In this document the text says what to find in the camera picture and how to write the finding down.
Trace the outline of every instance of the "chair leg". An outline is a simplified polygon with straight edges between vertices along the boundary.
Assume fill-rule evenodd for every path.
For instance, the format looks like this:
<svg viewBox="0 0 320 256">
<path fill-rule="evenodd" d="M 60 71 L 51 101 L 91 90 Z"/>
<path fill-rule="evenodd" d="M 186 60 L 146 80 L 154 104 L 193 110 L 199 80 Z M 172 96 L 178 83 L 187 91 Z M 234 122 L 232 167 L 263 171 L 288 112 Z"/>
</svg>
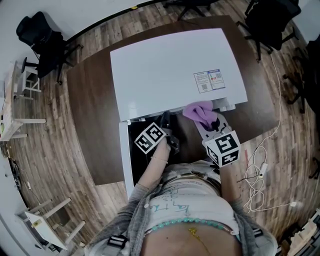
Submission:
<svg viewBox="0 0 320 256">
<path fill-rule="evenodd" d="M 301 79 L 300 73 L 294 72 L 294 76 L 296 77 L 296 80 L 298 81 L 294 86 L 298 89 L 299 92 L 303 92 L 304 91 L 304 86 L 303 86 L 304 82 Z"/>
<path fill-rule="evenodd" d="M 178 16 L 177 21 L 180 21 L 181 18 L 182 18 L 182 17 L 186 14 L 186 12 L 189 11 L 189 10 L 190 10 L 190 7 L 186 6 L 186 7 L 183 9 L 183 11 L 180 13 L 180 15 Z"/>
<path fill-rule="evenodd" d="M 60 75 L 61 75 L 61 70 L 62 70 L 62 66 L 63 66 L 63 62 L 59 63 L 58 65 L 58 74 L 56 76 L 56 83 L 59 85 L 62 85 L 62 81 L 60 80 Z"/>
<path fill-rule="evenodd" d="M 314 179 L 317 180 L 318 177 L 319 177 L 319 173 L 320 173 L 320 168 L 318 167 L 318 168 L 314 171 L 314 173 L 313 173 L 311 176 L 309 176 L 309 179 L 312 179 L 312 178 L 314 177 Z"/>
<path fill-rule="evenodd" d="M 250 32 L 250 31 L 249 31 L 249 27 L 248 27 L 246 24 L 242 23 L 241 21 L 237 21 L 235 24 L 236 24 L 237 26 L 240 25 L 240 26 L 243 27 L 246 31 Z"/>
<path fill-rule="evenodd" d="M 205 16 L 206 16 L 202 11 L 199 10 L 198 7 L 193 6 L 193 7 L 191 7 L 191 8 L 192 8 L 192 10 L 196 11 L 200 16 L 202 16 L 202 17 L 205 17 Z"/>
<path fill-rule="evenodd" d="M 313 161 L 316 162 L 317 166 L 320 167 L 320 161 L 316 159 L 315 157 L 312 158 Z"/>
<path fill-rule="evenodd" d="M 75 66 L 75 65 L 73 65 L 72 63 L 70 63 L 70 62 L 67 61 L 67 60 L 65 60 L 64 63 L 67 64 L 68 66 L 72 67 L 72 68 Z"/>
<path fill-rule="evenodd" d="M 261 46 L 260 46 L 260 42 L 255 40 L 255 45 L 256 45 L 256 50 L 258 52 L 258 58 L 256 59 L 256 61 L 259 63 L 261 61 Z"/>
<path fill-rule="evenodd" d="M 274 49 L 270 45 L 265 43 L 263 45 L 269 49 L 268 54 L 271 54 L 274 51 Z"/>
<path fill-rule="evenodd" d="M 300 109 L 300 113 L 304 114 L 305 113 L 305 96 L 301 94 L 301 103 L 302 103 L 302 108 Z"/>
<path fill-rule="evenodd" d="M 252 6 L 254 5 L 254 3 L 255 3 L 255 0 L 251 0 L 251 1 L 250 1 L 247 9 L 246 9 L 245 12 L 244 12 L 245 16 L 248 16 L 248 13 L 249 13 L 249 11 L 251 10 L 251 8 L 252 8 Z"/>
<path fill-rule="evenodd" d="M 36 64 L 36 63 L 31 63 L 31 62 L 26 62 L 26 63 L 25 63 L 25 66 L 26 66 L 26 67 L 35 67 L 35 68 L 37 68 L 37 67 L 38 67 L 38 64 Z"/>
<path fill-rule="evenodd" d="M 294 99 L 293 99 L 293 100 L 289 100 L 289 99 L 288 99 L 287 103 L 288 103 L 289 105 L 292 105 L 292 104 L 294 104 L 300 97 L 301 97 L 301 94 L 298 92 L 298 93 L 295 95 Z"/>
<path fill-rule="evenodd" d="M 46 205 L 50 204 L 52 202 L 51 199 L 48 199 L 47 201 L 43 202 L 42 204 L 39 204 L 38 206 L 36 206 L 35 208 L 29 210 L 29 213 L 33 214 L 35 212 L 37 212 L 39 209 L 45 207 Z"/>
<path fill-rule="evenodd" d="M 292 33 L 290 34 L 290 35 L 287 35 L 283 40 L 282 40 L 282 44 L 284 43 L 284 42 L 286 42 L 286 41 L 288 41 L 288 40 L 290 40 L 291 38 L 296 38 L 297 40 L 299 40 L 298 38 L 297 38 L 297 36 L 296 36 L 296 31 L 295 31 L 295 28 L 293 27 L 292 28 Z"/>
<path fill-rule="evenodd" d="M 284 79 L 289 79 L 291 84 L 293 84 L 294 87 L 296 87 L 298 90 L 300 90 L 300 86 L 292 79 L 292 77 L 287 76 L 286 74 L 283 76 Z"/>
<path fill-rule="evenodd" d="M 68 197 L 66 200 L 64 200 L 63 202 L 59 203 L 56 207 L 52 208 L 50 211 L 45 213 L 42 217 L 44 219 L 49 218 L 52 214 L 56 213 L 58 210 L 60 210 L 62 207 L 64 207 L 70 201 L 71 201 L 71 198 Z"/>
<path fill-rule="evenodd" d="M 76 236 L 76 234 L 82 229 L 82 227 L 86 224 L 86 222 L 83 220 L 79 223 L 78 226 L 71 232 L 71 234 L 68 236 L 68 238 L 65 240 L 65 244 L 69 244 L 70 241 Z"/>
<path fill-rule="evenodd" d="M 84 46 L 81 44 L 78 44 L 76 47 L 71 48 L 70 50 L 67 51 L 67 53 L 64 54 L 64 59 L 68 58 L 70 54 L 72 54 L 76 49 L 80 48 L 82 49 Z"/>
<path fill-rule="evenodd" d="M 46 119 L 28 119 L 28 118 L 15 118 L 17 122 L 21 122 L 23 124 L 45 124 Z"/>
</svg>

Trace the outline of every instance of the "person's hand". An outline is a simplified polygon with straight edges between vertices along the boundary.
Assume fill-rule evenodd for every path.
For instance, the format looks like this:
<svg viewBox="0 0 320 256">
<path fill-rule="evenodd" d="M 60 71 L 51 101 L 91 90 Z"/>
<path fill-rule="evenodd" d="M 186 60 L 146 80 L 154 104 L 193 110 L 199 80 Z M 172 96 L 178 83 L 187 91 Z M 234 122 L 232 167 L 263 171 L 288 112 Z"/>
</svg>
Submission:
<svg viewBox="0 0 320 256">
<path fill-rule="evenodd" d="M 171 147 L 167 143 L 167 138 L 164 137 L 156 146 L 153 156 L 168 161 L 170 150 Z"/>
</svg>

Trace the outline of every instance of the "person's arm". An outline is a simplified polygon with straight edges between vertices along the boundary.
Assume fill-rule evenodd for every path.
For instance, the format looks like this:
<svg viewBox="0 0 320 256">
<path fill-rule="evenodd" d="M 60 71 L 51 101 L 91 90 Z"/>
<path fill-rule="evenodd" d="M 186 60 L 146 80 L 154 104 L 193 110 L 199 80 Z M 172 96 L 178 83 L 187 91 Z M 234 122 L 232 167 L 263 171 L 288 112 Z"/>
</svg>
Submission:
<svg viewBox="0 0 320 256">
<path fill-rule="evenodd" d="M 151 161 L 139 179 L 138 184 L 149 189 L 161 178 L 169 159 L 170 150 L 171 148 L 167 144 L 167 139 L 163 138 L 157 145 L 153 158 L 151 158 Z"/>
<path fill-rule="evenodd" d="M 222 198 L 233 202 L 241 197 L 237 177 L 232 164 L 220 168 Z"/>
</svg>

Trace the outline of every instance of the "white cable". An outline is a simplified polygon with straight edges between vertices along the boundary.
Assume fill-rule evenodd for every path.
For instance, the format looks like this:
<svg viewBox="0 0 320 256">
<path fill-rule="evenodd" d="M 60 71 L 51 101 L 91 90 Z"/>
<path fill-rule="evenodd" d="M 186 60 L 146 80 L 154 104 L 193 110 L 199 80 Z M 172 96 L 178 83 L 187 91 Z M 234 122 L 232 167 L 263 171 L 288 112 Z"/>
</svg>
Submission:
<svg viewBox="0 0 320 256">
<path fill-rule="evenodd" d="M 244 174 L 244 178 L 245 178 L 245 181 L 248 183 L 248 185 L 250 186 L 250 191 L 249 191 L 249 200 L 248 202 L 246 202 L 246 204 L 244 205 L 245 207 L 247 207 L 247 209 L 249 210 L 248 213 L 250 212 L 259 212 L 259 211 L 266 211 L 266 210 L 270 210 L 270 209 L 274 209 L 274 208 L 278 208 L 278 207 L 282 207 L 282 206 L 288 206 L 290 205 L 290 203 L 287 203 L 287 204 L 282 204 L 282 205 L 278 205 L 278 206 L 274 206 L 274 207 L 271 207 L 271 208 L 266 208 L 266 209 L 260 209 L 263 205 L 264 205 L 264 202 L 265 202 L 265 194 L 261 191 L 263 185 L 264 185 L 264 180 L 261 178 L 259 179 L 259 173 L 261 172 L 260 171 L 260 168 L 256 165 L 255 163 L 255 158 L 256 158 L 256 153 L 257 151 L 261 148 L 264 150 L 265 152 L 265 158 L 264 158 L 264 161 L 263 163 L 266 163 L 267 161 L 267 157 L 268 157 L 268 153 L 267 153 L 267 150 L 261 146 L 266 139 L 269 139 L 271 138 L 273 135 L 275 135 L 275 133 L 277 132 L 278 128 L 280 127 L 280 124 L 281 124 L 281 116 L 282 116 L 282 108 L 281 108 L 281 84 L 280 84 L 280 79 L 279 79 L 279 75 L 278 75 L 278 71 L 277 71 L 277 68 L 276 68 L 276 65 L 274 63 L 274 60 L 272 58 L 272 55 L 270 55 L 271 57 L 271 60 L 272 60 L 272 64 L 274 66 L 274 70 L 275 70 L 275 73 L 276 73 L 276 77 L 278 79 L 278 84 L 279 84 L 279 123 L 278 123 L 278 126 L 276 127 L 276 129 L 274 130 L 274 132 L 264 138 L 262 140 L 262 142 L 256 147 L 256 149 L 254 150 L 253 154 L 250 156 L 250 158 L 248 159 L 248 164 L 246 166 L 246 171 L 245 171 L 245 174 Z M 255 181 L 251 182 L 251 181 L 248 181 L 248 171 L 251 167 L 254 167 L 255 169 L 255 174 L 256 174 L 256 179 Z M 257 184 L 257 183 L 261 183 L 261 186 L 259 187 L 259 189 L 256 189 L 254 186 Z M 253 199 L 256 195 L 258 194 L 261 194 L 262 196 L 262 204 L 260 206 L 258 206 L 257 208 L 255 209 L 252 209 L 251 205 L 252 205 L 252 202 L 253 202 Z"/>
</svg>

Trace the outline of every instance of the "electrical cord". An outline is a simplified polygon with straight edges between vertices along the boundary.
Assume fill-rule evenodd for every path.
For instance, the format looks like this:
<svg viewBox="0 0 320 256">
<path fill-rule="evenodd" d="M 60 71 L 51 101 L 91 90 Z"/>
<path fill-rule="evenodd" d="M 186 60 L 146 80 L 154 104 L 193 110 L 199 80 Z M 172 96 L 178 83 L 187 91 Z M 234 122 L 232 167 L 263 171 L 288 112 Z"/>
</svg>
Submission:
<svg viewBox="0 0 320 256">
<path fill-rule="evenodd" d="M 255 176 L 248 177 L 248 178 L 242 178 L 242 179 L 238 180 L 236 183 L 242 182 L 242 181 L 247 180 L 247 179 L 252 179 L 252 178 L 255 178 L 257 176 L 259 176 L 259 175 L 255 175 Z"/>
<path fill-rule="evenodd" d="M 23 171 L 23 172 L 25 173 L 27 182 L 25 182 L 24 180 L 23 180 L 23 182 L 24 182 L 25 186 L 26 186 L 27 188 L 29 188 L 28 190 L 34 195 L 34 197 L 37 199 L 37 201 L 38 201 L 39 204 L 40 204 L 39 198 L 37 197 L 37 195 L 36 195 L 36 194 L 32 191 L 32 189 L 31 189 L 31 185 L 30 185 L 30 182 L 29 182 L 29 177 L 28 177 L 27 171 L 24 170 L 24 169 L 22 169 L 12 157 L 9 157 L 9 158 L 15 163 L 15 165 L 16 165 L 17 168 L 18 168 L 18 170 L 21 170 L 21 171 Z"/>
<path fill-rule="evenodd" d="M 278 123 L 276 129 L 274 130 L 274 132 L 273 132 L 270 136 L 268 136 L 268 137 L 266 137 L 266 138 L 264 138 L 264 139 L 262 140 L 262 142 L 255 148 L 253 154 L 252 154 L 252 155 L 250 156 L 250 158 L 248 159 L 248 164 L 247 164 L 246 171 L 245 171 L 245 174 L 244 174 L 244 179 L 245 179 L 245 181 L 248 183 L 248 185 L 250 186 L 249 200 L 248 200 L 248 201 L 246 202 L 246 204 L 244 205 L 244 207 L 246 207 L 246 208 L 249 210 L 248 213 L 250 213 L 250 212 L 266 211 L 266 210 L 271 210 L 271 209 L 274 209 L 274 208 L 278 208 L 278 207 L 290 205 L 290 203 L 287 203 L 287 204 L 282 204 L 282 205 L 278 205 L 278 206 L 274 206 L 274 207 L 270 207 L 270 208 L 266 208 L 266 209 L 261 209 L 261 207 L 264 205 L 264 202 L 265 202 L 265 195 L 264 195 L 264 193 L 261 191 L 261 189 L 262 189 L 262 187 L 263 187 L 263 185 L 264 185 L 265 182 L 264 182 L 264 180 L 263 180 L 262 178 L 259 179 L 259 177 L 258 177 L 259 174 L 261 173 L 261 170 L 260 170 L 260 168 L 256 165 L 256 163 L 255 163 L 255 158 L 256 158 L 256 154 L 257 154 L 258 150 L 259 150 L 259 149 L 263 149 L 264 152 L 265 152 L 265 158 L 264 158 L 264 161 L 263 161 L 262 164 L 266 164 L 266 162 L 267 162 L 267 157 L 268 157 L 268 153 L 267 153 L 267 150 L 266 150 L 263 146 L 261 146 L 261 145 L 266 141 L 266 139 L 271 138 L 271 137 L 277 132 L 278 128 L 280 127 L 281 117 L 282 117 L 282 108 L 281 108 L 281 83 L 280 83 L 278 71 L 277 71 L 276 65 L 275 65 L 275 63 L 274 63 L 274 60 L 273 60 L 273 58 L 272 58 L 272 55 L 270 55 L 270 57 L 271 57 L 271 61 L 272 61 L 272 64 L 273 64 L 273 67 L 274 67 L 274 70 L 275 70 L 275 73 L 276 73 L 276 77 L 277 77 L 277 80 L 278 80 L 278 84 L 279 84 L 279 123 Z M 257 178 L 255 179 L 255 181 L 252 181 L 252 182 L 251 182 L 251 181 L 248 180 L 248 179 L 250 179 L 250 178 L 248 177 L 248 171 L 249 171 L 249 169 L 252 168 L 252 167 L 254 167 L 254 169 L 255 169 L 255 174 L 256 174 L 256 176 L 254 176 L 254 177 L 257 177 Z M 255 185 L 256 185 L 257 183 L 260 183 L 260 184 L 261 184 L 261 186 L 259 187 L 259 189 L 256 189 L 256 188 L 255 188 Z M 261 203 L 261 205 L 258 206 L 257 208 L 252 209 L 253 199 L 254 199 L 254 197 L 255 197 L 256 195 L 258 195 L 258 194 L 261 194 L 261 196 L 262 196 L 262 203 Z"/>
</svg>

